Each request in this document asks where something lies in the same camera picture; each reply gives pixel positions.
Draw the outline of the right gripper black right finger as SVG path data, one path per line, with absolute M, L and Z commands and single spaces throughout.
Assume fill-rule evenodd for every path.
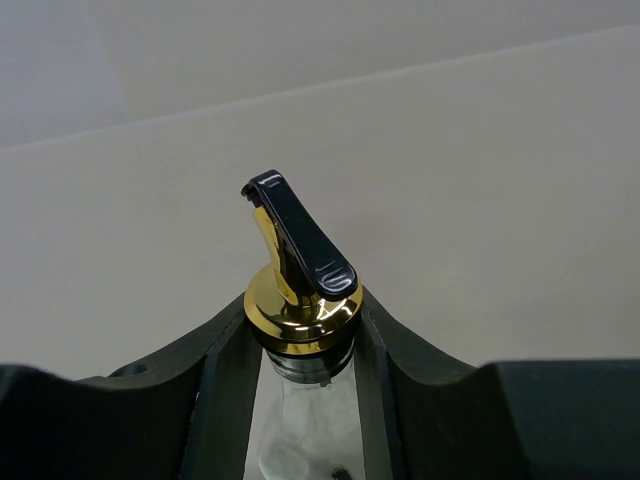
M 639 364 L 472 367 L 366 294 L 355 341 L 370 479 L 635 479 Z

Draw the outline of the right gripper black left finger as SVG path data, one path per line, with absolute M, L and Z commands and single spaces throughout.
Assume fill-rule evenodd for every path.
M 260 349 L 241 299 L 113 374 L 1 368 L 5 479 L 240 479 Z

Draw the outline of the short glass cruet gold spout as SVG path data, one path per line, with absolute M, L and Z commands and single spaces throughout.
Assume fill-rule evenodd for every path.
M 250 281 L 244 311 L 280 383 L 260 434 L 260 471 L 362 479 L 354 343 L 363 286 L 281 173 L 266 171 L 241 193 L 271 257 Z

